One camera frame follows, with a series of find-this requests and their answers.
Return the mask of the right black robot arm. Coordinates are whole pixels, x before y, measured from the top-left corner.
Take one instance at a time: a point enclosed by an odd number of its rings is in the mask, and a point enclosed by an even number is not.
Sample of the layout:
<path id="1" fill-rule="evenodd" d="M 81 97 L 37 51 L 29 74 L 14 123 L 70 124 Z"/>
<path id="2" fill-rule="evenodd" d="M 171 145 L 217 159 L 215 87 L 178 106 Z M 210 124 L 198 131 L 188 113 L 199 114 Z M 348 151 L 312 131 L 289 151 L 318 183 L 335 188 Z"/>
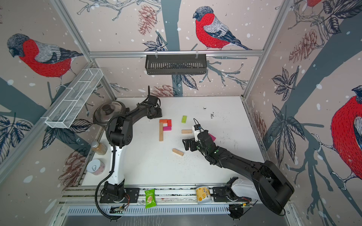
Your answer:
<path id="1" fill-rule="evenodd" d="M 230 169 L 253 182 L 259 200 L 275 214 L 281 214 L 294 193 L 294 187 L 271 161 L 254 162 L 217 146 L 208 131 L 196 138 L 183 139 L 185 150 L 199 151 L 211 164 Z"/>

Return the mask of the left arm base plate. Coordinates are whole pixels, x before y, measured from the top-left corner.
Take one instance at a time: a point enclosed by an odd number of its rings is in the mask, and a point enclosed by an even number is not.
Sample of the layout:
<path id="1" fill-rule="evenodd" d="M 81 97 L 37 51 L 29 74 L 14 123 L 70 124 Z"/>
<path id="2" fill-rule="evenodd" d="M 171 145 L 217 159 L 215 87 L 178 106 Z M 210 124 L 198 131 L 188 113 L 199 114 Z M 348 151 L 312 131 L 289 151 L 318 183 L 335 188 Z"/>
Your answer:
<path id="1" fill-rule="evenodd" d="M 136 187 L 115 189 L 102 189 L 100 203 L 137 203 L 140 189 Z"/>

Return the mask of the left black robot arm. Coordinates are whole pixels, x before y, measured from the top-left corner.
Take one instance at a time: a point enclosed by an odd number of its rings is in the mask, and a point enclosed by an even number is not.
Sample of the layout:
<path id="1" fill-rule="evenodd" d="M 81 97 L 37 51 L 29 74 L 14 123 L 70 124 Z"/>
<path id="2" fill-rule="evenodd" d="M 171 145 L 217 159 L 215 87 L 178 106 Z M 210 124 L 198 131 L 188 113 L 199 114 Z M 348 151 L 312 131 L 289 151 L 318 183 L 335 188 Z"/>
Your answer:
<path id="1" fill-rule="evenodd" d="M 161 100 L 158 97 L 148 94 L 133 110 L 120 101 L 109 101 L 98 107 L 93 116 L 93 122 L 103 127 L 111 146 L 110 172 L 101 182 L 104 185 L 102 200 L 120 202 L 126 197 L 123 156 L 125 147 L 133 140 L 133 125 L 143 117 L 162 117 Z"/>

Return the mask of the wide wood block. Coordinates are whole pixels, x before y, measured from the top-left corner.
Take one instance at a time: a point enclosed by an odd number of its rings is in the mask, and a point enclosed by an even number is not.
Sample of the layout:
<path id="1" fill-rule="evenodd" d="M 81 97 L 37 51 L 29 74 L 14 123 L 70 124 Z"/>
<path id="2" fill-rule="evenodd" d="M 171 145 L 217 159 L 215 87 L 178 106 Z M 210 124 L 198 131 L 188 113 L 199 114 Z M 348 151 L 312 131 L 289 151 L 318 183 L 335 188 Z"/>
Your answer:
<path id="1" fill-rule="evenodd" d="M 164 133 L 163 133 L 163 131 L 160 131 L 160 133 L 159 133 L 159 141 L 160 142 L 164 141 Z"/>

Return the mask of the thin wood block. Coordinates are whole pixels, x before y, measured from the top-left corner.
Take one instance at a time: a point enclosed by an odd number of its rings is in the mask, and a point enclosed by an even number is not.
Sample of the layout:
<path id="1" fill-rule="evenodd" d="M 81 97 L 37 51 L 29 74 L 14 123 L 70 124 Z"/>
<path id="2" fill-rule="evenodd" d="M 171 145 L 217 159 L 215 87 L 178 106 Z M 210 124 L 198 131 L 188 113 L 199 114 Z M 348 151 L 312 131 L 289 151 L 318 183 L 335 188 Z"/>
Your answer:
<path id="1" fill-rule="evenodd" d="M 159 133 L 163 134 L 163 123 L 159 123 Z"/>

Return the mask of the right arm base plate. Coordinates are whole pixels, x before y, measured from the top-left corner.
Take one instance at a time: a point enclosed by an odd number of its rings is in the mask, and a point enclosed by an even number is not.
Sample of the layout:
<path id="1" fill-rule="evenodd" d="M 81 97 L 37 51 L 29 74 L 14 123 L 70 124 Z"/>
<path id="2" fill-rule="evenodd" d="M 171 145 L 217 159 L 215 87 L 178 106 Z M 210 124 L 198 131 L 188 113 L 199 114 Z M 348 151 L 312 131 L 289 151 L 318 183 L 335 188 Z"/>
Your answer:
<path id="1" fill-rule="evenodd" d="M 224 186 L 213 187 L 211 196 L 215 202 L 251 202 L 252 198 L 245 196 L 238 196 L 233 190 L 232 185 L 236 185 L 238 177 L 232 177 Z"/>

